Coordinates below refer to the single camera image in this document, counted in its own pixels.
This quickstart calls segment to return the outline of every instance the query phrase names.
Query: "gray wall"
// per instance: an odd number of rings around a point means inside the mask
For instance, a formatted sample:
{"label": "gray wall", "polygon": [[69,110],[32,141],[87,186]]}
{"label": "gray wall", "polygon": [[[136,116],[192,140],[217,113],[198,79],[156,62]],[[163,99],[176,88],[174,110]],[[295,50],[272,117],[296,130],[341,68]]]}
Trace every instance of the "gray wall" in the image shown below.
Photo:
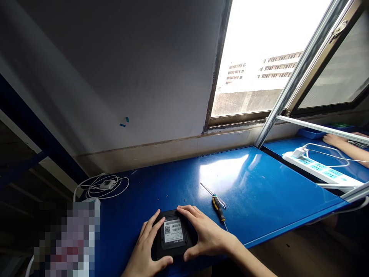
{"label": "gray wall", "polygon": [[1,70],[72,155],[200,135],[224,7],[0,0]]}

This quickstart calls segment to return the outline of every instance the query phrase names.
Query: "black device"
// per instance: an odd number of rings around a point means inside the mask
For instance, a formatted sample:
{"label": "black device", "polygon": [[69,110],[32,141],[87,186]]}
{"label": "black device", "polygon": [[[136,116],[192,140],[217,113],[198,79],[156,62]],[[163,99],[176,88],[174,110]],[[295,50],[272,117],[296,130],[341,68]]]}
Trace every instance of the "black device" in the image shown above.
{"label": "black device", "polygon": [[177,210],[161,212],[154,224],[162,217],[165,217],[165,221],[156,233],[152,249],[153,260],[159,260],[168,255],[172,257],[183,255],[193,246],[189,221],[185,216]]}

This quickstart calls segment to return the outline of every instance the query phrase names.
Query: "white sticker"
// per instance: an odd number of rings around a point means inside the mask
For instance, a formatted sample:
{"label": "white sticker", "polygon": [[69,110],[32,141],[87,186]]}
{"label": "white sticker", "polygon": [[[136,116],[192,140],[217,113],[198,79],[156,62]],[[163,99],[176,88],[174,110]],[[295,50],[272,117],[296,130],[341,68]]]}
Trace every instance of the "white sticker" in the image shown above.
{"label": "white sticker", "polygon": [[178,219],[164,222],[164,242],[182,242],[181,221]]}

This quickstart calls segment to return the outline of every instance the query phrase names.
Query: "yellow screwdriver handle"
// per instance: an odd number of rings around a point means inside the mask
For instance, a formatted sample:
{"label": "yellow screwdriver handle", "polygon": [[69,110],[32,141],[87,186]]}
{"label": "yellow screwdriver handle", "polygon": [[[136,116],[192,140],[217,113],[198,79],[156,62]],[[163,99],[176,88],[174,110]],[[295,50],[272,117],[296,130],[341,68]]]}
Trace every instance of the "yellow screwdriver handle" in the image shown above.
{"label": "yellow screwdriver handle", "polygon": [[222,206],[220,205],[218,197],[216,196],[213,196],[213,207],[220,220],[226,221],[226,218],[223,215]]}

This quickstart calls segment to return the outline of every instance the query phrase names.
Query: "white cable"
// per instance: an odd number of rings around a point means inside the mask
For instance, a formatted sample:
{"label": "white cable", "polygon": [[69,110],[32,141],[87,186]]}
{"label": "white cable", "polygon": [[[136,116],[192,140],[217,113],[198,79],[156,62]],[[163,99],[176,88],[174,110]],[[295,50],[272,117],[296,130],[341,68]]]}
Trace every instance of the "white cable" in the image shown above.
{"label": "white cable", "polygon": [[[340,156],[342,157],[342,159],[344,159],[346,162],[347,162],[347,164],[345,164],[345,165],[327,165],[328,167],[346,167],[346,166],[349,166],[350,165],[350,161],[348,160],[348,159],[346,159],[345,157],[344,157],[344,155],[342,155],[342,153],[341,153],[341,151],[339,151],[338,149],[336,149],[336,148],[332,148],[332,147],[328,147],[328,146],[324,146],[324,145],[319,145],[319,144],[305,144],[304,146],[303,146],[303,149],[306,149],[306,146],[308,146],[308,145],[316,145],[316,146],[320,146],[320,147],[323,147],[323,148],[328,148],[328,149],[333,149],[333,150],[335,150],[335,151],[337,151],[338,152],[338,154],[340,154]],[[308,154],[308,152],[310,151],[310,149],[306,149],[307,150],[307,152],[306,152],[306,156],[307,156],[307,158],[309,157],[309,154]]]}
{"label": "white cable", "polygon": [[[338,159],[342,159],[344,160],[343,158],[341,157],[337,157],[335,155],[331,155],[331,154],[327,154],[327,153],[323,153],[323,152],[320,152],[320,151],[317,151],[317,150],[312,150],[312,149],[307,149],[307,151],[314,151],[314,152],[318,152],[320,154],[325,154],[325,155],[328,155],[328,156],[331,156],[331,157],[335,157],[335,158],[338,158]],[[347,160],[351,160],[351,161],[354,161],[354,162],[368,162],[368,161],[360,161],[360,160],[352,160],[352,159],[347,159]]]}
{"label": "white cable", "polygon": [[34,258],[34,256],[32,256],[30,262],[28,263],[25,277],[29,277],[30,276],[31,267],[32,267],[32,264],[33,264],[33,258]]}
{"label": "white cable", "polygon": [[[73,202],[76,202],[76,192],[77,192],[77,189],[87,190],[87,192],[86,192],[86,198],[87,198],[87,199],[92,198],[92,197],[95,197],[95,198],[97,198],[97,199],[108,199],[108,198],[116,197],[116,196],[120,195],[121,193],[123,193],[123,192],[128,188],[128,186],[129,186],[129,184],[130,184],[130,180],[129,180],[129,178],[127,178],[127,177],[122,177],[122,178],[120,178],[120,177],[118,177],[118,176],[116,176],[116,175],[110,175],[110,176],[105,176],[105,177],[103,177],[103,178],[100,178],[100,177],[102,177],[102,176],[104,176],[104,175],[105,175],[105,173],[102,173],[102,174],[100,174],[100,175],[96,175],[96,176],[91,177],[91,178],[89,178],[89,179],[87,179],[87,180],[83,181],[82,183],[80,183],[80,184],[76,187],[76,189],[74,190],[74,194],[73,194]],[[96,180],[95,180],[95,181],[93,181],[91,185],[83,185],[83,183],[84,183],[84,182],[86,182],[86,181],[88,181],[88,180],[91,180],[92,178],[96,178]],[[113,189],[101,189],[101,188],[100,188],[100,184],[97,184],[97,182],[100,182],[100,181],[102,181],[102,180],[104,180],[104,179],[107,179],[107,178],[109,178],[107,181],[111,181],[111,180],[115,181],[115,185],[114,185],[114,188],[113,188]],[[116,189],[119,187],[119,185],[121,184],[121,182],[122,182],[122,180],[123,180],[123,179],[127,179],[127,180],[128,180],[127,186],[125,187],[125,189],[124,189],[123,191],[121,191],[121,192],[120,192],[120,193],[118,193],[118,194],[112,195],[112,196],[104,197],[104,196],[106,196],[106,195],[108,195],[108,194],[111,194],[114,190],[116,190]],[[98,194],[98,193],[102,193],[102,191],[101,191],[101,190],[108,190],[108,192],[107,192],[107,193],[105,193],[105,194],[103,194],[103,195],[99,195],[99,196],[93,196],[93,195],[91,195],[91,194]]]}
{"label": "white cable", "polygon": [[333,213],[331,213],[329,215],[326,215],[325,217],[319,218],[319,219],[314,220],[313,222],[309,222],[309,223],[307,223],[305,225],[312,225],[312,224],[317,223],[317,222],[319,222],[319,221],[321,221],[323,219],[326,219],[328,217],[331,217],[332,215],[335,215],[335,214],[344,214],[344,213],[347,213],[347,212],[353,212],[353,211],[356,211],[356,210],[360,210],[361,208],[364,208],[367,204],[369,204],[369,197],[368,196],[365,196],[364,202],[360,206],[358,206],[356,208],[352,208],[352,209],[349,209],[349,210],[342,210],[342,211],[339,211],[339,212],[333,212]]}

